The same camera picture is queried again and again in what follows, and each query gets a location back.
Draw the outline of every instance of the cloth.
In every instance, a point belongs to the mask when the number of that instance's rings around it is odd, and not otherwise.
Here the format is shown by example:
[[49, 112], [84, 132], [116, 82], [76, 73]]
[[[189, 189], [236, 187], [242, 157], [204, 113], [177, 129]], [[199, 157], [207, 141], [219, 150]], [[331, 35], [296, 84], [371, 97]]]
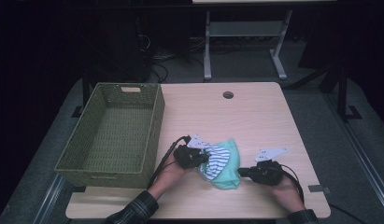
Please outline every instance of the cloth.
[[[157, 204], [157, 201], [144, 190], [120, 212], [107, 217], [103, 224], [146, 223], [158, 208], [159, 205]], [[291, 224], [319, 224], [318, 219], [312, 210], [304, 210], [289, 214], [288, 220]]]
[[[209, 156], [209, 161], [200, 166], [200, 173], [205, 177], [211, 177], [214, 174], [214, 178], [207, 178], [206, 180], [211, 181], [218, 189], [236, 189], [240, 183], [237, 172], [240, 166], [240, 158], [235, 140], [233, 138], [229, 139], [226, 142], [216, 144], [215, 147], [220, 148], [220, 150], [217, 149], [219, 153]], [[222, 158], [228, 158], [224, 166], [224, 160], [218, 164], [218, 154], [221, 154]]]

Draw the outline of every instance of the wooden table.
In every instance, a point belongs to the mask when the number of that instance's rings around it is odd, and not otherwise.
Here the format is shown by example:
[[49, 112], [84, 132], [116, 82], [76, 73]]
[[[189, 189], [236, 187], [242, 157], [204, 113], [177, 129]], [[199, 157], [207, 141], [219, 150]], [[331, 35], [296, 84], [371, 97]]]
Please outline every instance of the wooden table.
[[[256, 165], [261, 147], [288, 147], [276, 158], [299, 176], [306, 207], [318, 217], [328, 217], [330, 208], [322, 192], [308, 186], [319, 181], [284, 95], [277, 83], [202, 83], [164, 84], [163, 126], [156, 165], [179, 137], [198, 133], [209, 143], [233, 138], [237, 143], [241, 167]], [[233, 99], [223, 93], [231, 91]], [[120, 211], [143, 189], [87, 187], [75, 192], [66, 209], [70, 218], [104, 218]], [[237, 189], [216, 189], [197, 174], [186, 174], [176, 188], [159, 201], [152, 218], [279, 218], [286, 212], [270, 195], [248, 178]]]

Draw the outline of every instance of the gray carpet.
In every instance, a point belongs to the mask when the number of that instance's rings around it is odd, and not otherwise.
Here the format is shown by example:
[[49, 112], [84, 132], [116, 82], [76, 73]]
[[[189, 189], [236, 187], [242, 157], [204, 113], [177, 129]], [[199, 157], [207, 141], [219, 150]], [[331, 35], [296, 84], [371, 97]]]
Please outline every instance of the gray carpet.
[[[275, 81], [286, 86], [313, 72], [297, 67], [305, 44], [301, 41], [286, 42], [280, 58], [289, 77], [287, 80], [279, 80], [268, 54], [275, 43], [275, 39], [266, 42], [239, 40], [233, 42], [232, 46], [227, 46], [229, 52], [212, 54], [211, 82]], [[160, 63], [168, 70], [167, 83], [203, 82], [204, 70], [199, 63], [203, 59], [203, 53], [193, 53], [191, 56], [189, 59], [176, 58]], [[164, 77], [165, 71], [162, 67], [153, 68]], [[149, 79], [149, 82], [156, 81], [155, 76]], [[333, 111], [332, 102], [336, 101], [336, 92], [329, 95], [320, 93], [320, 81], [321, 77], [298, 90], [284, 91], [284, 94], [317, 176], [321, 184], [330, 191], [326, 194], [328, 202], [346, 209], [366, 223], [384, 224], [384, 208], [344, 133], [342, 121], [338, 120]], [[367, 103], [361, 89], [351, 81], [348, 84], [348, 104], [355, 105], [363, 119], [350, 120], [347, 125], [365, 148], [384, 181], [384, 124]], [[47, 189], [54, 180], [55, 163], [76, 125], [77, 119], [72, 119], [71, 115], [76, 106], [82, 105], [81, 91], [79, 81], [69, 92], [34, 160], [14, 191], [0, 224], [34, 223]], [[46, 211], [48, 218], [40, 223], [99, 223], [99, 220], [66, 218], [64, 211], [72, 190], [73, 186], [65, 182], [55, 205]], [[332, 209], [331, 216], [321, 223], [358, 222]]]

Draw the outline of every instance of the striped cloth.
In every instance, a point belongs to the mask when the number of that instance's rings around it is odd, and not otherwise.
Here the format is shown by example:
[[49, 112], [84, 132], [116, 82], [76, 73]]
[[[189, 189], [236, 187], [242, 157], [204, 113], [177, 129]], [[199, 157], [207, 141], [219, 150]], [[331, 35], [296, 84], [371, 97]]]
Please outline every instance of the striped cloth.
[[220, 174], [230, 158], [230, 152], [224, 147], [218, 147], [209, 143], [203, 143], [201, 153], [209, 155], [208, 162], [199, 167], [200, 173], [207, 181], [212, 181]]

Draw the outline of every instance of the shirt cuff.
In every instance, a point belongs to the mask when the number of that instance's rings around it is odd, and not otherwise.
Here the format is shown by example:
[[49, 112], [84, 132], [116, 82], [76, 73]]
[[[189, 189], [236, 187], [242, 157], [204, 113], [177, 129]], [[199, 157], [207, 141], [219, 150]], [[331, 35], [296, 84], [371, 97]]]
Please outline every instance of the shirt cuff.
[[315, 224], [319, 223], [317, 216], [311, 209], [294, 212], [288, 215], [288, 220], [291, 224]]

